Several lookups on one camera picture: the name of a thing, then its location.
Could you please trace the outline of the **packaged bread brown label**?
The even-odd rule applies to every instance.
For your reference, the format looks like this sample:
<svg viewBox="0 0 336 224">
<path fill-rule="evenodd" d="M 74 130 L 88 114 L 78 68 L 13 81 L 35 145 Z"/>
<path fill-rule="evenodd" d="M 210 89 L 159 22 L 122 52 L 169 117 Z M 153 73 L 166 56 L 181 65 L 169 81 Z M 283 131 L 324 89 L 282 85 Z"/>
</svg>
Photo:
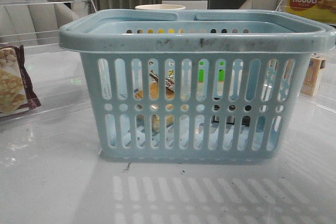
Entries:
<svg viewBox="0 0 336 224">
<path fill-rule="evenodd" d="M 173 73 L 173 71 L 169 71 L 165 78 L 165 84 L 160 85 L 158 74 L 151 70 L 149 72 L 149 88 L 134 90 L 137 130 L 158 135 L 163 125 L 165 130 L 169 132 L 174 131 L 176 127 L 179 127 L 181 133 L 188 131 L 190 118 L 187 115 L 188 105 L 186 102 L 190 95 L 185 92 L 181 93 L 181 115 L 177 115 L 174 102 L 177 99 L 176 91 L 179 86 L 175 85 Z"/>
</svg>

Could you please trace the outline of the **light blue plastic basket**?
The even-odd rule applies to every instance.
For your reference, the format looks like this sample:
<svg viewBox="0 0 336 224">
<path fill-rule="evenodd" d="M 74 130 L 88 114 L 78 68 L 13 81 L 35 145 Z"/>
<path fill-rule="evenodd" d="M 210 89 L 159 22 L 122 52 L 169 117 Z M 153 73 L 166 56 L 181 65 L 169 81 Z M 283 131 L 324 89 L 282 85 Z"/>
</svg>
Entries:
<svg viewBox="0 0 336 224">
<path fill-rule="evenodd" d="M 80 53 L 107 156 L 250 161 L 278 153 L 311 56 L 334 48 L 335 29 L 269 10 L 107 9 L 60 27 L 59 42 Z M 160 85 L 174 72 L 177 115 L 181 93 L 190 95 L 187 132 L 137 130 L 133 92 L 149 88 L 151 70 Z M 250 126 L 211 123 L 215 97 L 250 102 Z"/>
</svg>

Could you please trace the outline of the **green bottle behind basket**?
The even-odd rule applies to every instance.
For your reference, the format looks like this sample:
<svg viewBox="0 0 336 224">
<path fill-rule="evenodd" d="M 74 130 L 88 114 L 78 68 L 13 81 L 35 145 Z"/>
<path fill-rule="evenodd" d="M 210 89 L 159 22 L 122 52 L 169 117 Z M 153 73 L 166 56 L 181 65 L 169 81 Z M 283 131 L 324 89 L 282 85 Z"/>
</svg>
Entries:
<svg viewBox="0 0 336 224">
<path fill-rule="evenodd" d="M 206 65 L 208 62 L 205 62 L 201 60 L 199 62 L 199 68 L 198 68 L 198 82 L 204 82 L 205 76 L 206 76 Z M 217 69 L 217 77 L 218 77 L 218 82 L 224 82 L 225 80 L 225 61 L 220 61 L 218 63 L 218 69 Z"/>
</svg>

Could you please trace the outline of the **beige paper cup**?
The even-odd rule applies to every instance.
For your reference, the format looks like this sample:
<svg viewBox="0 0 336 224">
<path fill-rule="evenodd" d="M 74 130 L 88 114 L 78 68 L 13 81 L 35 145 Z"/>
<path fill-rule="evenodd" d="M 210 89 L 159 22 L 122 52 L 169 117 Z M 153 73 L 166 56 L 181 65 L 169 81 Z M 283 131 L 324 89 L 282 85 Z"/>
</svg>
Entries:
<svg viewBox="0 0 336 224">
<path fill-rule="evenodd" d="M 183 5 L 171 5 L 171 4 L 147 4 L 138 5 L 135 7 L 136 10 L 184 10 Z"/>
</svg>

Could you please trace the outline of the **brown cracker snack bag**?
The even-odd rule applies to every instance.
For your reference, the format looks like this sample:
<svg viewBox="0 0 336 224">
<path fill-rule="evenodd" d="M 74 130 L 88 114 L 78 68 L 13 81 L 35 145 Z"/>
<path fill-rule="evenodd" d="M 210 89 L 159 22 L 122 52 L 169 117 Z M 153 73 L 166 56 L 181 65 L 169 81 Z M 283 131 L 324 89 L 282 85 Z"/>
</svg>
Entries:
<svg viewBox="0 0 336 224">
<path fill-rule="evenodd" d="M 41 102 L 25 68 L 24 46 L 1 48 L 1 118 L 38 108 Z"/>
</svg>

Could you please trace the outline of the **small beige biscuit box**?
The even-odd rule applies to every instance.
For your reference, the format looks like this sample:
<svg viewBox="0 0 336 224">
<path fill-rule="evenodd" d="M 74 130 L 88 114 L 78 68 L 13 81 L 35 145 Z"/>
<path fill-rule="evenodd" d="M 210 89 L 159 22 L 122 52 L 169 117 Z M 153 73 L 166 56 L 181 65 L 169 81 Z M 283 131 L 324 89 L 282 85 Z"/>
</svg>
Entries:
<svg viewBox="0 0 336 224">
<path fill-rule="evenodd" d="M 315 96 L 320 88 L 321 78 L 326 66 L 326 57 L 312 56 L 301 87 L 301 93 Z"/>
</svg>

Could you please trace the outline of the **clear acrylic shelf left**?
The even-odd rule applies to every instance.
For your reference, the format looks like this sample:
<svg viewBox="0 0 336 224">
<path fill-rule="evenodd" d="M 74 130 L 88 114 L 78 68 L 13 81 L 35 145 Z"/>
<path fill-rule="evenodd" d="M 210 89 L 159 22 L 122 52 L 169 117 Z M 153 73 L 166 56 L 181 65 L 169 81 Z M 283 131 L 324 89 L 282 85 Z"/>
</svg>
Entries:
<svg viewBox="0 0 336 224">
<path fill-rule="evenodd" d="M 59 48 L 58 29 L 96 11 L 92 0 L 1 0 L 1 47 Z"/>
</svg>

